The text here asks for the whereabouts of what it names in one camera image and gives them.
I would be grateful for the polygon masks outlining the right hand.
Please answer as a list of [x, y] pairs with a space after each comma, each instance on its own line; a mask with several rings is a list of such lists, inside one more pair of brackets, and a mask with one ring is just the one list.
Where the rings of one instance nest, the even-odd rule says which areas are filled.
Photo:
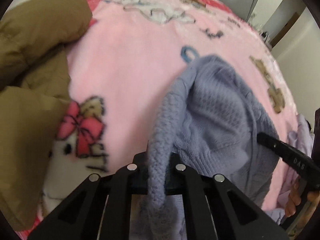
[[[287, 204], [285, 205], [285, 216], [290, 217], [296, 213], [296, 207], [301, 203], [301, 197], [299, 195], [298, 189], [299, 189], [299, 182], [300, 177], [298, 177], [294, 183], [294, 185], [291, 187]], [[314, 211], [317, 208], [317, 205], [319, 204], [319, 191], [315, 192], [309, 192], [308, 193], [308, 201], [311, 202], [308, 210], [305, 212], [304, 219], [309, 220], [311, 216], [313, 215]]]

